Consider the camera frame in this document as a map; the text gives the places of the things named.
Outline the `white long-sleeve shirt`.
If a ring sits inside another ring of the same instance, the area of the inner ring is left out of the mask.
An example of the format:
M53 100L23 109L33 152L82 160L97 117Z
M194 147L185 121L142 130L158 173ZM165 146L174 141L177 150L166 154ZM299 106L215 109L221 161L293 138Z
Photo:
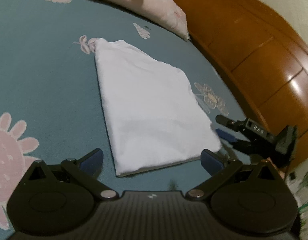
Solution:
M106 128L119 177L196 160L221 141L185 73L123 40L96 41Z

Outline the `wooden headboard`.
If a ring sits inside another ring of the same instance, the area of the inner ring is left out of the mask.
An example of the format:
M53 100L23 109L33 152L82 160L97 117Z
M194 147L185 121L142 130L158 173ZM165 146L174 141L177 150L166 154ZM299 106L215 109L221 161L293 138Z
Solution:
M193 44L245 115L272 133L297 127L296 167L308 158L308 45L258 0L173 0Z

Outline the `green desk fan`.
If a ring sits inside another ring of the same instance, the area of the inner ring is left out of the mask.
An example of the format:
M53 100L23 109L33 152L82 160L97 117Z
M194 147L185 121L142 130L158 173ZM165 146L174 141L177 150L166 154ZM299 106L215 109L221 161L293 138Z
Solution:
M299 213L306 213L308 211L308 171L298 185L296 197L299 204Z

